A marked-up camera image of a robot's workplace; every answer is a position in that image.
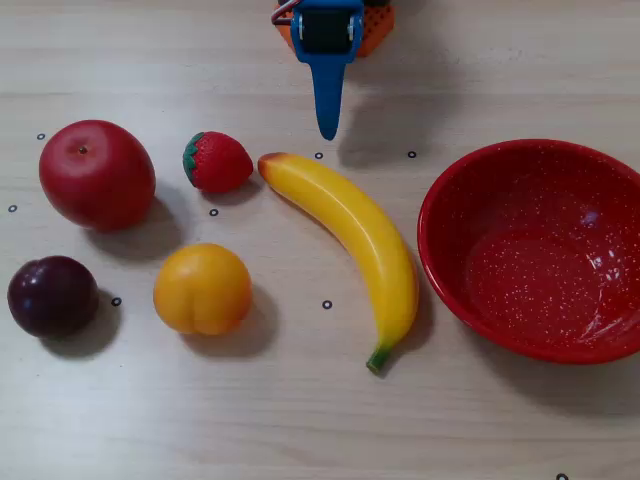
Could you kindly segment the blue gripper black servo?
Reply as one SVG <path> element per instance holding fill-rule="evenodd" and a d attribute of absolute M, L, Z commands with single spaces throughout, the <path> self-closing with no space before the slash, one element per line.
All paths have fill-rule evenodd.
<path fill-rule="evenodd" d="M 294 50 L 310 64 L 319 131 L 331 141 L 339 126 L 345 64 L 354 61 L 362 42 L 364 2 L 306 0 L 292 12 Z"/>

